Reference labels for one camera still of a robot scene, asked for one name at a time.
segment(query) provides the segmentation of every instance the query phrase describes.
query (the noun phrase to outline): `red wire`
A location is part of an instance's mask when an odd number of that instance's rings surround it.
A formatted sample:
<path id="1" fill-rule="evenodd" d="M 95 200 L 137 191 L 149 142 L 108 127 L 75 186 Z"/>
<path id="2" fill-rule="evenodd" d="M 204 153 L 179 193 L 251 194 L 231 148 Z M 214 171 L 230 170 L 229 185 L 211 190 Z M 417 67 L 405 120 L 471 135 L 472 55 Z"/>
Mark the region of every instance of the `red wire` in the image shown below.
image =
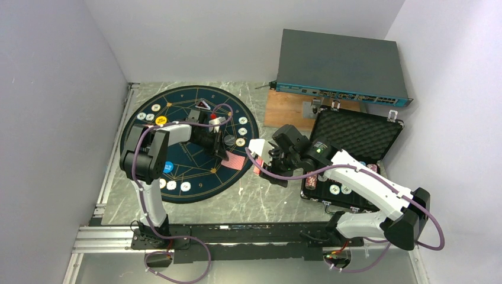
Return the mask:
<path id="1" fill-rule="evenodd" d="M 169 245 L 168 245 L 168 249 L 167 249 L 167 251 L 169 251 L 169 250 L 171 249 L 171 247 L 172 247 L 172 243 L 173 243 L 173 240 L 172 240 L 172 239 L 170 239 L 170 240 L 169 240 Z"/>
<path id="2" fill-rule="evenodd" d="M 332 252 L 333 254 L 339 254 L 341 253 L 346 247 L 347 245 L 349 244 L 349 241 L 345 241 L 345 243 L 343 244 L 343 247 L 339 250 L 335 250 L 334 252 Z"/>

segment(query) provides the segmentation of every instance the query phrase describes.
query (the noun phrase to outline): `gray table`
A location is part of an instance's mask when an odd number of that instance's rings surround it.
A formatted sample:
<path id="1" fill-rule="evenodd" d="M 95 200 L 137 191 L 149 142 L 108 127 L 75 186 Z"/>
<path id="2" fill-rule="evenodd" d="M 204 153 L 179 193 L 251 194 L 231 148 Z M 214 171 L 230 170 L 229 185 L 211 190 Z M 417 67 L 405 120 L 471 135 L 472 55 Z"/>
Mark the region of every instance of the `gray table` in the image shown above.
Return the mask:
<path id="1" fill-rule="evenodd" d="M 253 112 L 260 137 L 271 140 L 277 128 L 264 127 L 263 118 L 268 88 L 255 90 L 266 82 L 159 82 L 142 83 L 137 90 L 130 117 L 142 103 L 159 92 L 186 85 L 215 86 L 236 95 Z M 140 216 L 140 208 L 131 182 L 117 165 L 111 183 L 102 224 L 129 224 Z M 193 204 L 169 204 L 164 209 L 171 223 L 229 223 L 229 222 L 302 222 L 328 221 L 323 204 L 300 198 L 301 181 L 294 180 L 287 188 L 271 185 L 252 172 L 246 174 L 224 192 Z"/>

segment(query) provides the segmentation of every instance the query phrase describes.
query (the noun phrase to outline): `wooden board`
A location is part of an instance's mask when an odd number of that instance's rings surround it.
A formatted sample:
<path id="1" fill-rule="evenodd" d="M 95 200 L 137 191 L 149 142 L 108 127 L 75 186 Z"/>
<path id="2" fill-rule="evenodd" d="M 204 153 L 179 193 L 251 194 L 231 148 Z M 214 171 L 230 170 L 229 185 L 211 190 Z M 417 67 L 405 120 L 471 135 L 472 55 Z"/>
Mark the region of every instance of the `wooden board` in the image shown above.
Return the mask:
<path id="1" fill-rule="evenodd" d="M 300 131 L 311 131 L 315 120 L 303 118 L 302 107 L 303 102 L 310 102 L 313 98 L 318 97 L 269 90 L 263 125 L 281 127 L 284 124 L 292 124 Z M 326 99 L 324 104 L 331 105 L 331 102 L 331 99 Z M 341 101 L 340 107 L 351 111 L 361 111 L 358 102 Z"/>

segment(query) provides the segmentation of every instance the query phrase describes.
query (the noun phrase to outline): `cable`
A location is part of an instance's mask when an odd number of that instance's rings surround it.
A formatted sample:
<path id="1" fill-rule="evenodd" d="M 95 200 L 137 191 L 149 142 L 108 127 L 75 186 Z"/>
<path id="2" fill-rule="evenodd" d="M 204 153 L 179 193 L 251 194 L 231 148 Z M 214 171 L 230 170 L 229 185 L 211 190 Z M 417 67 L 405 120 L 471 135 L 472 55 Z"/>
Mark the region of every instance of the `cable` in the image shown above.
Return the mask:
<path id="1" fill-rule="evenodd" d="M 381 241 L 379 241 L 379 240 L 373 240 L 372 238 L 366 238 L 366 237 L 363 237 L 363 239 L 368 240 L 368 241 L 370 241 L 372 243 L 375 243 L 375 244 L 382 244 L 382 243 L 388 242 L 388 240 L 381 240 Z"/>
<path id="2" fill-rule="evenodd" d="M 333 215 L 333 214 L 335 214 L 335 213 L 337 212 L 337 211 L 328 211 L 328 206 L 329 206 L 329 205 L 325 205 L 325 206 L 324 206 L 324 211 L 325 211 L 327 214 L 331 214 L 331 215 Z"/>
<path id="3" fill-rule="evenodd" d="M 251 150 L 249 150 L 248 147 L 246 147 L 245 150 L 246 150 L 246 154 L 247 154 L 249 160 L 251 160 L 251 162 L 260 171 L 262 171 L 266 175 L 271 176 L 271 177 L 276 178 L 276 179 L 282 179 L 282 180 L 305 179 L 305 178 L 307 178 L 309 176 L 314 176 L 314 175 L 317 175 L 319 173 L 325 172 L 325 171 L 330 170 L 330 169 L 352 169 L 352 170 L 358 170 L 358 168 L 356 166 L 351 166 L 349 164 L 332 164 L 330 166 L 322 167 L 319 170 L 315 170 L 313 172 L 310 172 L 310 173 L 307 173 L 307 174 L 304 174 L 304 175 L 301 175 L 301 176 L 280 176 L 280 175 L 276 175 L 276 174 L 271 173 L 271 172 L 267 171 L 266 169 L 264 169 L 253 158 L 253 155 L 251 154 Z M 378 176 L 377 174 L 375 174 L 373 171 L 366 170 L 366 169 L 359 169 L 359 171 L 361 173 L 365 173 L 365 174 L 373 177 L 374 179 L 378 180 L 381 184 L 383 184 L 385 187 L 387 187 L 388 189 L 390 189 L 394 194 L 399 194 L 399 191 L 396 188 L 394 188 L 393 186 L 389 185 L 386 181 L 384 181 L 380 176 Z M 437 232 L 439 233 L 439 246 L 433 247 L 431 245 L 424 244 L 424 243 L 422 243 L 420 241 L 417 241 L 417 244 L 420 245 L 420 246 L 422 246 L 422 247 L 425 247 L 426 249 L 429 249 L 429 250 L 442 250 L 445 247 L 445 235 L 443 233 L 443 229 L 441 229 L 441 226 L 439 225 L 439 222 L 436 220 L 436 218 L 429 212 L 429 210 L 427 210 L 426 208 L 424 208 L 422 205 L 418 204 L 415 200 L 412 200 L 409 197 L 404 196 L 404 195 L 402 196 L 402 198 L 405 201 L 409 202 L 410 204 L 414 205 L 419 210 L 421 210 L 425 215 L 427 215 L 427 217 L 429 217 L 429 219 L 432 221 L 432 223 L 434 224 L 434 226 L 436 226 Z"/>
<path id="4" fill-rule="evenodd" d="M 140 197 L 141 210 L 143 211 L 143 215 L 145 216 L 145 219 L 148 222 L 148 224 L 150 225 L 150 228 L 152 229 L 153 233 L 157 237 L 162 238 L 164 240 L 173 240 L 175 238 L 187 238 L 187 239 L 190 239 L 190 240 L 197 241 L 198 243 L 202 244 L 202 246 L 205 248 L 205 250 L 207 252 L 208 261 L 207 261 L 207 267 L 206 267 L 204 273 L 201 276 L 199 276 L 198 278 L 196 278 L 195 280 L 192 280 L 192 281 L 178 281 L 178 280 L 169 278 L 169 277 L 163 275 L 162 273 L 154 271 L 153 269 L 151 269 L 148 266 L 147 261 L 148 261 L 148 258 L 150 256 L 155 255 L 155 254 L 164 254 L 164 255 L 172 257 L 172 253 L 170 253 L 168 251 L 154 251 L 152 253 L 147 254 L 146 257 L 144 258 L 144 266 L 146 267 L 146 271 L 151 272 L 151 273 L 155 274 L 156 276 L 160 276 L 161 278 L 164 278 L 164 279 L 166 279 L 168 281 L 171 281 L 173 283 L 177 283 L 177 284 L 193 284 L 195 282 L 198 282 L 202 278 L 204 278 L 207 275 L 207 273 L 209 272 L 209 268 L 211 267 L 211 252 L 209 251 L 209 248 L 207 247 L 207 245 L 203 241 L 201 241 L 199 238 L 193 237 L 191 235 L 177 235 L 177 236 L 168 237 L 168 236 L 165 236 L 165 235 L 161 235 L 159 232 L 157 232 L 157 230 L 155 230 L 155 225 L 153 224 L 152 219 L 150 218 L 150 216 L 148 215 L 148 212 L 146 211 L 146 205 L 145 205 L 145 202 L 144 202 L 144 193 L 143 193 L 143 189 L 144 188 L 143 188 L 143 185 L 139 182 L 139 180 L 138 180 L 138 178 L 136 176 L 136 166 L 137 166 L 137 160 L 138 160 L 138 156 L 139 156 L 139 153 L 140 153 L 141 145 L 143 144 L 143 140 L 145 139 L 145 137 L 147 136 L 147 134 L 149 132 L 151 132 L 153 130 L 157 130 L 157 129 L 162 128 L 162 127 L 167 127 L 167 126 L 176 125 L 176 124 L 188 124 L 188 125 L 195 125 L 195 126 L 201 126 L 201 127 L 222 126 L 222 125 L 228 123 L 232 119 L 232 116 L 233 116 L 233 109 L 232 109 L 231 106 L 229 106 L 227 104 L 219 104 L 219 105 L 215 106 L 214 109 L 213 109 L 213 113 L 216 112 L 217 109 L 219 109 L 219 108 L 221 108 L 223 106 L 228 107 L 230 109 L 230 115 L 229 115 L 229 118 L 227 120 L 223 121 L 222 123 L 220 123 L 220 124 L 200 124 L 200 123 L 188 122 L 188 121 L 174 121 L 174 122 L 169 122 L 169 123 L 166 123 L 166 124 L 163 124 L 163 125 L 155 125 L 155 126 L 152 126 L 150 128 L 147 128 L 141 134 L 141 136 L 140 136 L 140 138 L 138 140 L 138 144 L 136 145 L 136 149 L 134 151 L 134 157 L 133 157 L 133 165 L 132 165 L 132 169 L 131 169 L 131 175 L 133 177 L 133 181 L 136 183 L 136 185 L 139 188 L 139 197 Z"/>
<path id="5" fill-rule="evenodd" d="M 329 241 L 330 239 L 326 239 L 326 240 L 323 240 L 322 238 L 314 238 L 312 237 L 311 235 L 307 235 L 306 233 L 304 232 L 300 232 L 300 235 L 303 235 L 304 237 L 307 237 L 309 238 L 310 240 L 313 240 L 313 241 L 320 241 L 320 242 L 325 242 L 325 241 Z"/>
<path id="6" fill-rule="evenodd" d="M 339 254 L 341 253 L 349 244 L 349 240 L 346 240 L 345 243 L 343 244 L 343 247 L 339 250 L 332 251 L 331 254 Z"/>
<path id="7" fill-rule="evenodd" d="M 131 231 L 136 235 L 136 232 L 133 230 L 133 224 L 136 223 L 136 224 L 140 224 L 138 220 L 133 220 L 131 222 L 131 224 L 129 224 L 129 228 L 131 229 Z"/>

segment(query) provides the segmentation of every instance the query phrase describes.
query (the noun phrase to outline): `white wall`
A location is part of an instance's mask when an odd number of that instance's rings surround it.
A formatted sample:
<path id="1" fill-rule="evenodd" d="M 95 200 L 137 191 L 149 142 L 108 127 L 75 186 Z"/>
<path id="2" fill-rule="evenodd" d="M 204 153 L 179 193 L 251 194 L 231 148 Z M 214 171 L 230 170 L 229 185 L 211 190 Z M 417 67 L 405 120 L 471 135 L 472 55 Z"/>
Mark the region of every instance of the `white wall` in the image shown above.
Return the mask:
<path id="1" fill-rule="evenodd" d="M 283 28 L 384 38 L 404 0 L 86 0 L 129 82 L 274 80 Z"/>
<path id="2" fill-rule="evenodd" d="M 443 251 L 422 252 L 431 282 L 500 283 L 502 2 L 406 0 L 386 39 L 415 98 L 399 109 L 388 173 L 430 191 L 446 235 Z M 421 239 L 438 243 L 432 224 Z"/>
<path id="3" fill-rule="evenodd" d="M 2 0 L 0 86 L 0 283 L 61 283 L 127 82 L 82 0 Z"/>

